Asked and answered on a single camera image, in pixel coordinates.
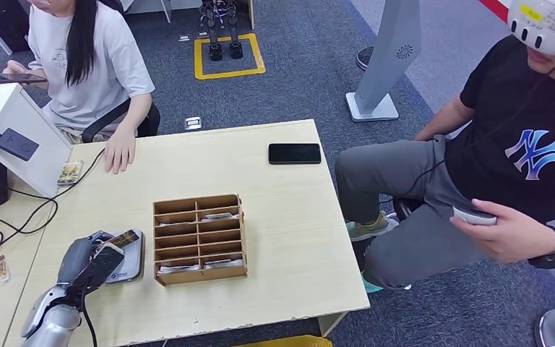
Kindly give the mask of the person's right hand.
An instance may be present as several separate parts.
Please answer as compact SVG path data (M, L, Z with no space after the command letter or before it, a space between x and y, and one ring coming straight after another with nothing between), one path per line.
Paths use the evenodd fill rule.
M15 60L8 60L5 68L2 71L3 74L33 74L35 76L39 76L43 79L47 79L46 73L43 69L27 69L23 64L19 63ZM34 82L30 84L22 84L23 87L31 86L31 87L39 87L41 89L47 90L49 83L45 82Z

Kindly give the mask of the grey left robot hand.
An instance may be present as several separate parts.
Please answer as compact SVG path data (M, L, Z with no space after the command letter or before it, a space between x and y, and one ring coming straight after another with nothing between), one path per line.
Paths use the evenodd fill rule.
M66 251L56 284L66 296L89 294L100 288L124 260L124 250L97 238L100 233L76 239Z

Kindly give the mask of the person's left hand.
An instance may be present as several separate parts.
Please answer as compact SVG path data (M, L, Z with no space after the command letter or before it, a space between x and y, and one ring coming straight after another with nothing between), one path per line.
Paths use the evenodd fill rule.
M106 142L104 151L105 171L119 174L133 163L136 137L132 129L118 128Z

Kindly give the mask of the operator's left hand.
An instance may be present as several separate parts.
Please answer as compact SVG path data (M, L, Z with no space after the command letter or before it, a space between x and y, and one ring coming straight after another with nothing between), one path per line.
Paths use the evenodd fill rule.
M457 217L451 217L450 222L491 259L512 263L555 252L555 231L548 226L494 202L473 199L472 203L496 216L496 224L471 225Z

